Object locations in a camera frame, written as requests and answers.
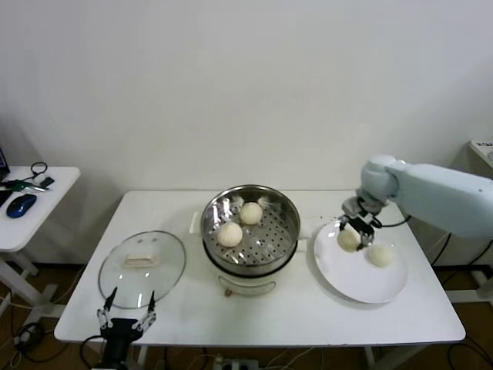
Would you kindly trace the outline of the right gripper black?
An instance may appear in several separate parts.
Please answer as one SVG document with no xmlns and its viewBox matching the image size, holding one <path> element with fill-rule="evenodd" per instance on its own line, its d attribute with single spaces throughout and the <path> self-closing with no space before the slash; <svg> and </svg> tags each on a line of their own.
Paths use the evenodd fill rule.
<svg viewBox="0 0 493 370">
<path fill-rule="evenodd" d="M 369 247 L 374 242 L 374 225 L 373 217 L 371 215 L 367 217 L 362 217 L 357 214 L 355 216 L 341 216 L 339 218 L 339 231 L 345 229 L 346 225 L 349 223 L 352 228 L 354 228 L 360 236 L 360 243 L 357 246 L 357 250 L 361 251 L 366 247 Z"/>
</svg>

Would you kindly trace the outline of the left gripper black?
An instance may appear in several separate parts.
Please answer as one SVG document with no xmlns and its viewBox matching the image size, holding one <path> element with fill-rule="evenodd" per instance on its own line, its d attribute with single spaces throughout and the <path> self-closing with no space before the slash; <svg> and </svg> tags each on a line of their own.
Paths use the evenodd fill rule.
<svg viewBox="0 0 493 370">
<path fill-rule="evenodd" d="M 129 346 L 135 340 L 135 329 L 133 325 L 135 319 L 131 318 L 113 318 L 111 319 L 110 310 L 117 288 L 112 290 L 110 296 L 107 297 L 102 308 L 96 312 L 101 328 L 101 336 L 106 340 L 106 346 L 102 355 L 103 361 L 124 361 L 126 359 Z M 155 312 L 155 291 L 149 299 L 147 312 L 141 317 L 136 326 L 138 331 L 147 331 L 156 320 Z"/>
</svg>

